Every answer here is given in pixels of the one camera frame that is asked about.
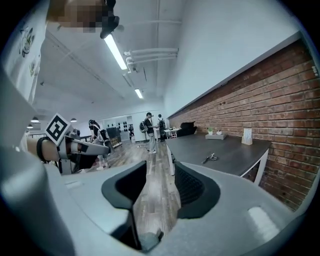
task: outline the red brick wall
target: red brick wall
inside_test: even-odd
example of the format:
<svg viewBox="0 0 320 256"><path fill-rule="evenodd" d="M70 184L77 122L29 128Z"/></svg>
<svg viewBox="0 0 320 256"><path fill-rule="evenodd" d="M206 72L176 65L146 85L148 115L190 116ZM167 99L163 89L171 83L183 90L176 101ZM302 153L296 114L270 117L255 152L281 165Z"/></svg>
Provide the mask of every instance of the red brick wall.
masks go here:
<svg viewBox="0 0 320 256"><path fill-rule="evenodd" d="M260 186L296 210L320 165L320 80L301 40L278 51L169 118L272 141Z"/></svg>

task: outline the wooden floor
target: wooden floor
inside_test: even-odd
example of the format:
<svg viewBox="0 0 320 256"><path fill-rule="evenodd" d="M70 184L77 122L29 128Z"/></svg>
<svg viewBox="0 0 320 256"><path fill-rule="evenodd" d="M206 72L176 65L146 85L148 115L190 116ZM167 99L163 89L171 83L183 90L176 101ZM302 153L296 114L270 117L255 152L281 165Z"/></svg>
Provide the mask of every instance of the wooden floor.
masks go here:
<svg viewBox="0 0 320 256"><path fill-rule="evenodd" d="M146 160L146 184L133 208L137 232L155 233L161 228L166 235L177 221L180 197L175 177L170 175L166 143L156 143L156 154L149 154L146 146L148 143L124 142L108 158L108 163L111 167L118 167Z"/></svg>

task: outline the black and white fiducial marker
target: black and white fiducial marker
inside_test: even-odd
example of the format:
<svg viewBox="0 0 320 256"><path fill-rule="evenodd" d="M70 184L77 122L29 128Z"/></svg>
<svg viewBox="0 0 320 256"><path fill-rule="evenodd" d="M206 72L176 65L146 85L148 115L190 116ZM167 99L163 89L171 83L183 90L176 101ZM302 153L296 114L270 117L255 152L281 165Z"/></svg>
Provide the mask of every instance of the black and white fiducial marker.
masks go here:
<svg viewBox="0 0 320 256"><path fill-rule="evenodd" d="M71 124L56 113L45 129L46 135L56 144L60 144Z"/></svg>

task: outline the dark gray table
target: dark gray table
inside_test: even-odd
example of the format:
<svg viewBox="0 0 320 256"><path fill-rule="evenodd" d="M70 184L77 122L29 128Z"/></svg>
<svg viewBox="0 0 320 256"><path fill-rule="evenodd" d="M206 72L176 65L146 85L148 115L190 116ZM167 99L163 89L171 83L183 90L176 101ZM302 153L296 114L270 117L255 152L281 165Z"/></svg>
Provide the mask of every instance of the dark gray table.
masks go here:
<svg viewBox="0 0 320 256"><path fill-rule="evenodd" d="M200 165L241 177L260 161L257 178L259 178L259 175L262 177L270 141L254 139L252 145L245 145L241 143L241 137L227 136L224 140L216 140L206 139L205 135L204 133L198 133L166 140L172 175L175 173L171 153L179 162ZM202 164L206 157L212 153L215 153L218 160L207 161ZM260 182L261 177L256 179L255 183Z"/></svg>

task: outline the pixelated blur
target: pixelated blur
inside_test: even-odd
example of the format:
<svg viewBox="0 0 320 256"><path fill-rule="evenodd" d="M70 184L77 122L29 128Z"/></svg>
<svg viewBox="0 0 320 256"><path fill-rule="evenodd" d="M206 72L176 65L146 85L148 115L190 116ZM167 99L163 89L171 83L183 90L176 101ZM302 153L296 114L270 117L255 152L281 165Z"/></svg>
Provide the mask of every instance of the pixelated blur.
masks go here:
<svg viewBox="0 0 320 256"><path fill-rule="evenodd" d="M95 28L105 28L114 17L114 0L73 0L64 8L55 8L49 18L56 17L55 22L66 28L83 28L84 32L95 32Z"/></svg>

